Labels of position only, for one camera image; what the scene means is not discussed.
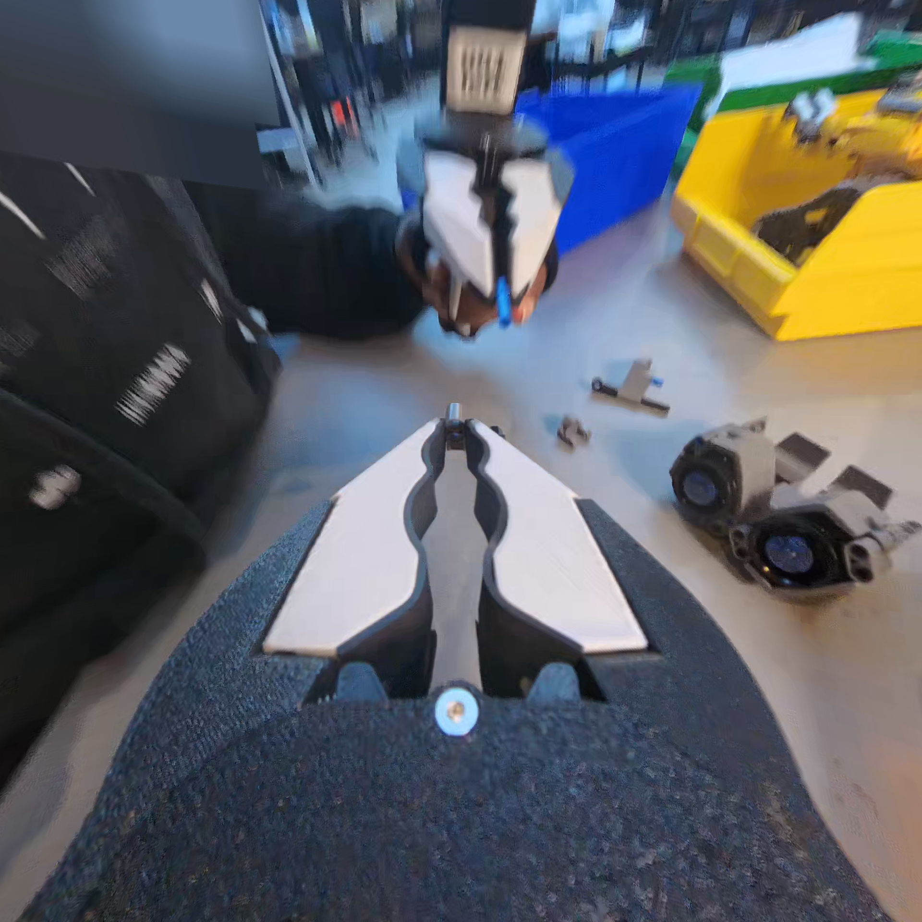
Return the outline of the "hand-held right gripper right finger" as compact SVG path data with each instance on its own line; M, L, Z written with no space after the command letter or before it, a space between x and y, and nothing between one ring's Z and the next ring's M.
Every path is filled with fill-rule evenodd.
M579 496L481 421L470 448L483 450L478 484L498 501L490 531L501 603L581 654L645 651L649 642L582 515Z

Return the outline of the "blue storage bin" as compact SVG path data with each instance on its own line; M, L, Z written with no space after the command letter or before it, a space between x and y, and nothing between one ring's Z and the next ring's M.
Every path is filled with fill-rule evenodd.
M669 83L520 96L516 112L539 122L575 169L556 233L560 256L660 199L701 90Z

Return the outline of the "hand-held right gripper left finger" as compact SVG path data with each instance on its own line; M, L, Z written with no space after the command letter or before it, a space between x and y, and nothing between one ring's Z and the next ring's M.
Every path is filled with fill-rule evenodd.
M424 423L353 478L332 507L263 640L268 654L338 655L408 603L421 573L412 501L434 484L425 450L441 421Z

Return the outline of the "grey desk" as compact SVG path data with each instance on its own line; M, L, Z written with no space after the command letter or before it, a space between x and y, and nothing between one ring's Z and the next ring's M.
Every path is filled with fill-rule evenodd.
M818 809L895 919L920 920L920 536L893 569L824 605L739 579L672 506L696 433L767 417L832 452L806 488L856 465L920 520L920 331L777 343L679 258L666 199L570 252L522 328L476 342L429 315L403 338L279 341L264 437L215 532L208 569L87 667L2 801L2 920L16 920L98 794L134 709L188 628L311 507L454 400L596 501L683 582L746 660ZM591 393L652 359L667 416ZM570 416L592 432L556 438Z

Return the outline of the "grey toy robot head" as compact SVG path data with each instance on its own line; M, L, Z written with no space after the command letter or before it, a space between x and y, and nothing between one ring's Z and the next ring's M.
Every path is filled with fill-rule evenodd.
M766 423L728 423L682 447L669 470L680 515L714 538L739 573L797 603L880 578L920 523L894 519L893 490L853 465L805 492L831 452L799 432L774 442Z

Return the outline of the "green storage bin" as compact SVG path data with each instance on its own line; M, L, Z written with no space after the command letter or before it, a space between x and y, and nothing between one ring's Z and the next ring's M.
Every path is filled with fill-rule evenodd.
M699 84L701 94L688 121L679 152L673 163L671 176L677 180L692 155L692 150L704 125L721 111L753 109L786 104L801 92L813 92L827 87L836 96L880 89L893 83L905 72L920 69L920 31L901 32L883 29L863 42L861 53L870 58L872 68L843 75L815 77L800 82L737 89L728 93L716 110L711 104L721 82L720 63L726 52L696 57L673 63L664 77L664 84Z

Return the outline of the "yellow toy robot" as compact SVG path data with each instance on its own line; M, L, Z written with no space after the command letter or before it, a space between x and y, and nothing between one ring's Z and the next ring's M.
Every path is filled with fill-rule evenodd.
M874 107L859 116L839 112L831 89L801 92L784 118L794 122L800 146L842 154L847 176L797 206L769 212L753 225L756 236L794 265L802 262L870 190L921 177L921 72L905 72Z

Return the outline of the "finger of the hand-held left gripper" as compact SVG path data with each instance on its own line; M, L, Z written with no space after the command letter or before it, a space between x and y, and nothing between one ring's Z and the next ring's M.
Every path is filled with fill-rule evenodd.
M473 158L430 149L423 156L423 231L462 282L495 297L501 273L499 166L493 151Z
M509 238L508 283L512 296L530 289L554 240L562 204L543 160L519 159L504 166L504 187L511 194L507 214Z

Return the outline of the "person's left forearm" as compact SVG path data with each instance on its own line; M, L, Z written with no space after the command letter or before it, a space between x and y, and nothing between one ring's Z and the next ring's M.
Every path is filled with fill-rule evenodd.
M326 206L290 188L183 183L236 298L272 333L358 341L409 328L432 305L418 220Z

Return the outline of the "person's left hand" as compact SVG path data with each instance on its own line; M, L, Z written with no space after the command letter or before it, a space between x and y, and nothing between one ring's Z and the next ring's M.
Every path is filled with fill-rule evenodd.
M439 317L444 332L465 340L501 320L497 304L467 285L457 285L450 267L428 245L416 213L403 216L396 236L398 265Z

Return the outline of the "whiteboard on stand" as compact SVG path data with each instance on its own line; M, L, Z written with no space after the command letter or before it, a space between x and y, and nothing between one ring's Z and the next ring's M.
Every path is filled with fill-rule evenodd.
M315 157L314 136L306 119L303 94L293 67L293 36L291 22L278 2L260 1L264 31L269 51L270 67L275 81L279 104L279 128L258 129L268 133L269 140L260 141L260 150L276 158L284 157L289 173L306 181L308 186L323 186Z

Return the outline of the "yellow storage bin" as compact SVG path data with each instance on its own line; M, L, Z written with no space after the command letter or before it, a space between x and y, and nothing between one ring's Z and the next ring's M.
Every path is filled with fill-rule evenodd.
M859 116L886 89L835 101ZM789 103L723 111L705 125L671 206L684 253L778 341L919 328L920 181L863 194L798 265L753 232L764 214L812 200L849 169L842 154L798 144Z

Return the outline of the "bubble wrap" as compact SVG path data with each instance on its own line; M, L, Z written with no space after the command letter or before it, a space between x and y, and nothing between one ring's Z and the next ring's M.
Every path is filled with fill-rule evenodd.
M861 53L865 17L843 13L802 29L791 37L726 52L719 66L721 82L712 101L716 110L737 89L800 82L872 68Z

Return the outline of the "black pin connector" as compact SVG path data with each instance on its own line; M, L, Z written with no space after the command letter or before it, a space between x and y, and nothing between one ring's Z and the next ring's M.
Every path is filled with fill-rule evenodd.
M642 409L653 412L659 416L667 416L671 407L647 397L629 398L624 396L618 388L603 382L600 378L593 378L591 382L591 393L595 397L604 397L615 400L625 407L631 409Z

